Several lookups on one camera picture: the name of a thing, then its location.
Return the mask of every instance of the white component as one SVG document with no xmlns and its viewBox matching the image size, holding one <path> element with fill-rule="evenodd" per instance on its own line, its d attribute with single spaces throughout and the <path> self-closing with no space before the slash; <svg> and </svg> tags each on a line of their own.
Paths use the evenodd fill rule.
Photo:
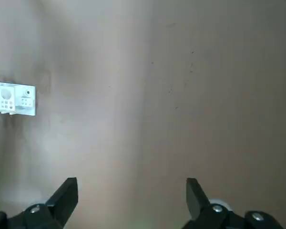
<svg viewBox="0 0 286 229">
<path fill-rule="evenodd" d="M 222 201 L 221 199 L 210 199 L 209 201 L 211 204 L 220 204 L 224 206 L 228 211 L 233 211 L 232 208 L 226 202 Z"/>
<path fill-rule="evenodd" d="M 36 115 L 35 86 L 0 83 L 0 112 Z"/>
</svg>

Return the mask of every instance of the hole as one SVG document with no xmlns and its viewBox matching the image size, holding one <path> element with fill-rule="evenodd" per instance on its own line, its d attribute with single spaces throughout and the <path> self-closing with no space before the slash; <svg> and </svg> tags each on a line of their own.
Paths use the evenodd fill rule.
<svg viewBox="0 0 286 229">
<path fill-rule="evenodd" d="M 11 93 L 10 93 L 9 90 L 3 89 L 1 91 L 1 96 L 2 96 L 3 99 L 10 99 L 11 98 Z"/>
</svg>

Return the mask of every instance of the white plastic part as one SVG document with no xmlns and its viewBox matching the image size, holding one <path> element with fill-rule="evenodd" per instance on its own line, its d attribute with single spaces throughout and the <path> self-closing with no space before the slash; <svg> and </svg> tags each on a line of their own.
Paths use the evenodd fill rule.
<svg viewBox="0 0 286 229">
<path fill-rule="evenodd" d="M 220 204 L 224 206 L 228 211 L 233 211 L 230 205 L 228 205 L 226 202 L 222 201 L 221 199 L 209 199 L 211 204 Z"/>
<path fill-rule="evenodd" d="M 0 83 L 0 112 L 36 115 L 35 86 Z"/>
</svg>

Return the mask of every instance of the screw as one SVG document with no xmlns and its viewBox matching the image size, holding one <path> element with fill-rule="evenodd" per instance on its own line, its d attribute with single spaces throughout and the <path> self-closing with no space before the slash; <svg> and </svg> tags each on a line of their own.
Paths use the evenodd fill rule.
<svg viewBox="0 0 286 229">
<path fill-rule="evenodd" d="M 213 210 L 216 212 L 221 212 L 223 210 L 223 208 L 219 205 L 215 205 L 215 206 L 213 206 Z"/>
<path fill-rule="evenodd" d="M 253 213 L 252 217 L 257 221 L 263 221 L 264 220 L 263 216 L 261 214 L 259 214 L 258 212 Z"/>
<path fill-rule="evenodd" d="M 31 213 L 34 214 L 34 213 L 38 212 L 39 210 L 40 210 L 40 207 L 39 207 L 39 205 L 37 205 L 36 207 L 31 209 Z"/>
</svg>

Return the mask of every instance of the metal screw head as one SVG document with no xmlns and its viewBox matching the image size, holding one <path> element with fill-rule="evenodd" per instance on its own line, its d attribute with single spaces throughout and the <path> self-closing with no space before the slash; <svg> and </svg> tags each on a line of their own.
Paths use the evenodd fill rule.
<svg viewBox="0 0 286 229">
<path fill-rule="evenodd" d="M 40 207 L 39 207 L 39 205 L 37 205 L 31 209 L 31 213 L 34 214 L 34 213 L 38 212 L 39 210 L 40 210 Z"/>
<path fill-rule="evenodd" d="M 263 216 L 261 214 L 259 214 L 258 212 L 253 213 L 252 217 L 257 221 L 263 221 L 264 220 Z"/>
<path fill-rule="evenodd" d="M 219 205 L 215 205 L 215 206 L 213 206 L 213 210 L 216 212 L 221 212 L 223 210 L 223 208 Z"/>
</svg>

